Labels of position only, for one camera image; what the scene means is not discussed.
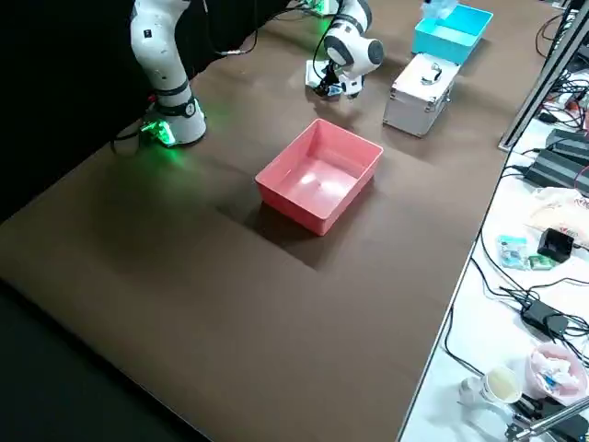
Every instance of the pink plastic bin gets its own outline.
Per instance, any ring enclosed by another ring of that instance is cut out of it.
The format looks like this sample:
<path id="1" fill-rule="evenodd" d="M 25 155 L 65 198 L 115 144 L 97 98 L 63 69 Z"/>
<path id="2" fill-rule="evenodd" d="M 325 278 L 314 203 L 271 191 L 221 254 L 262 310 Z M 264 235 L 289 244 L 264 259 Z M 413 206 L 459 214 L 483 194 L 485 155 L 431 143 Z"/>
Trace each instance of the pink plastic bin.
<path id="1" fill-rule="evenodd" d="M 315 120 L 258 174 L 264 203 L 325 235 L 375 174 L 382 147 Z"/>

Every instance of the clear plastic bag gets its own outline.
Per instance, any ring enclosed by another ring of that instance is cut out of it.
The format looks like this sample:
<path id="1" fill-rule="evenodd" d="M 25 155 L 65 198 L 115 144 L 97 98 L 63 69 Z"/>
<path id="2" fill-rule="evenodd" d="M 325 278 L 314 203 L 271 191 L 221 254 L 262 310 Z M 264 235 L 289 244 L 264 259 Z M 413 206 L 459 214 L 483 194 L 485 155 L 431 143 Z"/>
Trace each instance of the clear plastic bag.
<path id="1" fill-rule="evenodd" d="M 534 191 L 525 223 L 538 230 L 554 228 L 589 248 L 589 198 L 574 189 L 547 187 Z"/>
<path id="2" fill-rule="evenodd" d="M 422 3 L 423 18 L 445 19 L 458 5 L 457 0 L 429 0 Z"/>

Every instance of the blue plastic bin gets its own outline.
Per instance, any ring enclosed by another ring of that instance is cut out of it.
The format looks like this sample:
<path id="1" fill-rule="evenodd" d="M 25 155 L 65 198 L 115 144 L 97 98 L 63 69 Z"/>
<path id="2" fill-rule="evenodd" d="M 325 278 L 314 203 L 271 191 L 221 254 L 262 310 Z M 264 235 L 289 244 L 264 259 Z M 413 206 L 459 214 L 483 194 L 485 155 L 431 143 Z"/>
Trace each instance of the blue plastic bin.
<path id="1" fill-rule="evenodd" d="M 415 27 L 413 52 L 463 64 L 493 17 L 492 12 L 458 5 L 444 20 L 425 18 Z"/>

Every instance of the white cup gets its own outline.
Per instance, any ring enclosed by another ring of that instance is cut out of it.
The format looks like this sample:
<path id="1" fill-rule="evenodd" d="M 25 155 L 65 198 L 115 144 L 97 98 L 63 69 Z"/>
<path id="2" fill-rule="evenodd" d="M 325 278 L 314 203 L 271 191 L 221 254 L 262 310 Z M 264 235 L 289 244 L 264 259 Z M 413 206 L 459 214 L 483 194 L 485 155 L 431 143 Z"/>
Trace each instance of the white cup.
<path id="1" fill-rule="evenodd" d="M 460 383 L 460 401 L 474 405 L 490 403 L 514 403 L 522 398 L 522 386 L 517 375 L 506 366 L 498 366 L 482 378 L 466 378 Z"/>

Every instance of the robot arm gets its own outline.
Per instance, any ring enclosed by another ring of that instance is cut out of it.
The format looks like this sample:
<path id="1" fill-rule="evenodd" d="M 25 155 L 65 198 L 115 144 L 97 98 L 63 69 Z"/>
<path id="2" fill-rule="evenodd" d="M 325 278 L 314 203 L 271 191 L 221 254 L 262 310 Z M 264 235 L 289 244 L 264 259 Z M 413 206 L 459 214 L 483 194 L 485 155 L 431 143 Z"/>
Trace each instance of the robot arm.
<path id="1" fill-rule="evenodd" d="M 385 58 L 383 43 L 364 37 L 371 24 L 372 11 L 366 0 L 341 0 L 323 42 L 330 63 L 319 89 L 325 91 L 337 77 L 343 93 L 357 97 L 364 76 L 380 66 Z"/>
<path id="2" fill-rule="evenodd" d="M 145 122 L 165 145 L 193 143 L 206 130 L 174 39 L 176 24 L 190 0 L 135 0 L 131 46 L 154 88 L 156 103 Z"/>

